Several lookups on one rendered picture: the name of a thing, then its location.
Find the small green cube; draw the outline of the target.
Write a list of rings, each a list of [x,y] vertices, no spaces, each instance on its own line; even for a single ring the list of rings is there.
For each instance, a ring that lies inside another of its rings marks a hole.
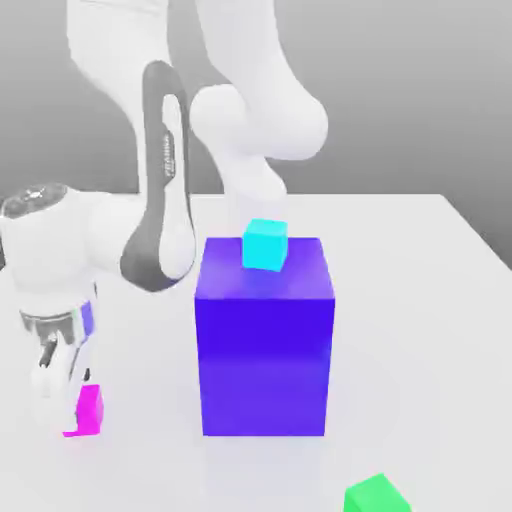
[[[412,512],[412,508],[380,473],[346,489],[343,512]]]

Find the large blue box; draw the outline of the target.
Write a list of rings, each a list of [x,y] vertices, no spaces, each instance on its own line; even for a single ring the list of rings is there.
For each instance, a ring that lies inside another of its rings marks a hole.
[[[209,238],[195,292],[206,436],[325,432],[335,293],[322,243],[292,238],[281,271],[247,269],[239,238]]]

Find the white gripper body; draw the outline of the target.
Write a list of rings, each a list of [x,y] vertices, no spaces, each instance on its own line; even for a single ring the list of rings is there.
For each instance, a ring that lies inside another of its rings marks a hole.
[[[35,354],[30,374],[32,398],[77,400],[90,365],[90,343],[45,341],[37,345]]]

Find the small cyan cube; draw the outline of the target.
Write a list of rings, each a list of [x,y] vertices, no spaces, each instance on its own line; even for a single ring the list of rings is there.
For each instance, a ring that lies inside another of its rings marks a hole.
[[[242,237],[245,268],[280,272],[288,255],[288,224],[252,219]]]

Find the small magenta cube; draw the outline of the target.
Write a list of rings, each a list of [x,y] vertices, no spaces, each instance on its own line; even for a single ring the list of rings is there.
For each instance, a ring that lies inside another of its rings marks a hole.
[[[104,403],[98,384],[82,386],[75,413],[76,429],[63,432],[64,437],[94,436],[101,432]]]

